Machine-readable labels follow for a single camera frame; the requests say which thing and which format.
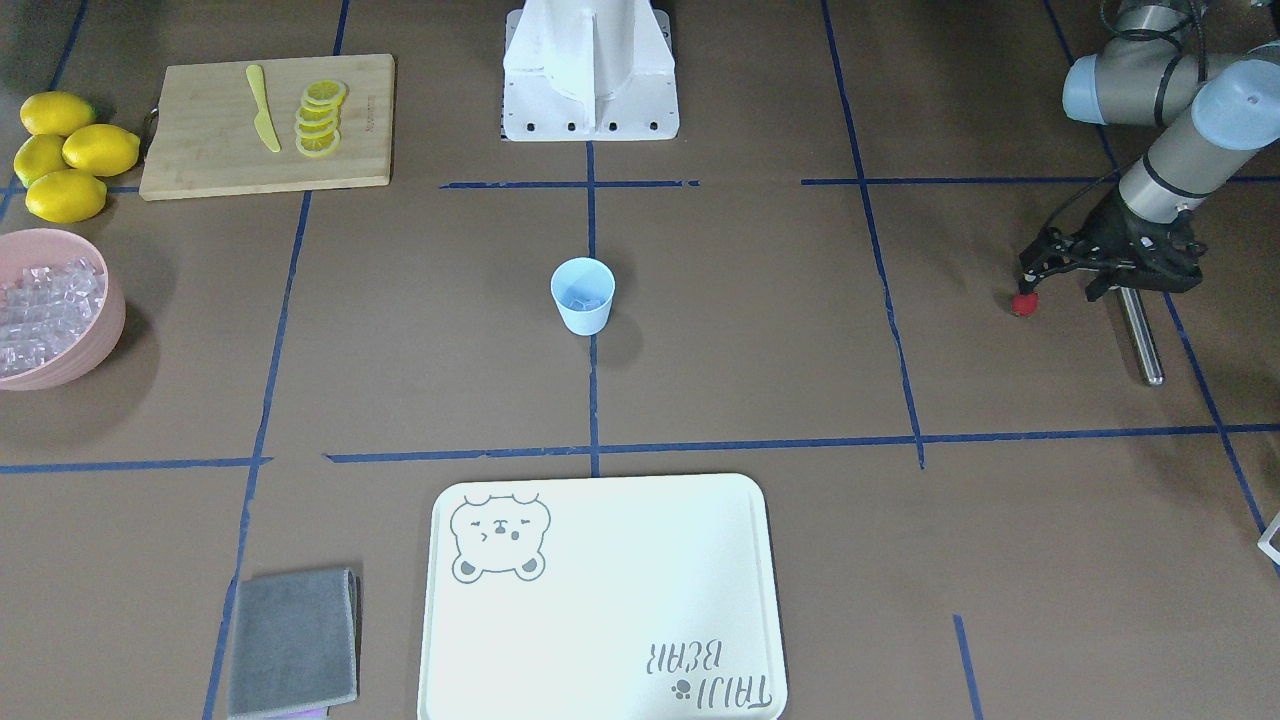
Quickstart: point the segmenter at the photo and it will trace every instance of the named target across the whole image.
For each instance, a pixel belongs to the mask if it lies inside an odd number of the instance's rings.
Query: lemon slice
[[[340,79],[312,82],[302,94],[302,102],[312,108],[335,108],[347,97],[347,83]]]
[[[324,158],[325,155],[333,152],[342,143],[342,133],[334,129],[332,133],[324,135],[321,137],[294,137],[294,146],[298,152],[306,155],[307,158]]]
[[[330,122],[338,120],[338,108],[314,108],[306,102],[298,108],[294,113],[293,119],[302,127],[316,128],[320,126],[329,124]]]
[[[338,123],[329,120],[320,126],[305,126],[302,123],[293,123],[293,135],[303,140],[315,140],[317,137],[324,137],[326,135],[333,135],[338,129]]]

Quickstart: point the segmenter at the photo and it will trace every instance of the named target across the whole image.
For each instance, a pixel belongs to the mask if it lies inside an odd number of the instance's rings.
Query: bear face
[[[489,496],[480,502],[466,498],[449,518],[449,530],[458,542],[453,577],[474,583],[484,573],[516,573],[521,580],[543,574],[543,534],[550,525],[550,511],[535,496],[521,501],[515,496]]]

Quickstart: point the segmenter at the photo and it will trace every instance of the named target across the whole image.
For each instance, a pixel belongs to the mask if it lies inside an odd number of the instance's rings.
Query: yellow knife
[[[262,79],[262,65],[250,65],[244,70],[248,86],[253,91],[253,101],[257,102],[257,115],[253,117],[253,129],[262,138],[262,145],[271,152],[280,151],[280,141],[275,137],[275,126],[271,124],[271,111],[266,108],[266,83]]]

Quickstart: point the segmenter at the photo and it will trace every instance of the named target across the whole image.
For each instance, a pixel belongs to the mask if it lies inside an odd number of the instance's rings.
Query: lemon
[[[33,135],[27,138],[13,156],[13,172],[22,181],[22,187],[56,170],[65,170],[63,161],[63,141],[60,135]]]
[[[323,126],[338,119],[338,108],[312,108],[303,104],[293,115],[300,126]]]
[[[314,126],[314,127],[305,126],[302,123],[293,123],[293,135],[305,140],[315,140],[317,137],[324,137],[326,135],[332,135],[335,129],[338,129],[338,123],[334,123],[332,120],[323,126]]]
[[[63,145],[67,164],[109,178],[138,164],[138,136],[109,124],[82,127]]]
[[[27,210],[50,223],[78,223],[106,205],[106,183],[88,170],[58,170],[31,183]]]
[[[68,135],[90,124],[96,118],[93,106],[83,97],[51,90],[37,92],[22,104],[22,124],[31,135]]]
[[[339,143],[342,143],[342,133],[337,129],[333,131],[332,135],[324,135],[321,137],[296,136],[293,141],[298,152],[306,155],[307,158],[324,158],[337,150]]]
[[[321,79],[312,82],[302,94],[303,105],[312,108],[335,108],[347,97],[347,83],[340,79]]]

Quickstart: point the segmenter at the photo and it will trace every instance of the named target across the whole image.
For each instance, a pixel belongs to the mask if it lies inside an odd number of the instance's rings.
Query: gray cloth
[[[241,583],[227,714],[259,720],[356,700],[358,579],[349,568]]]

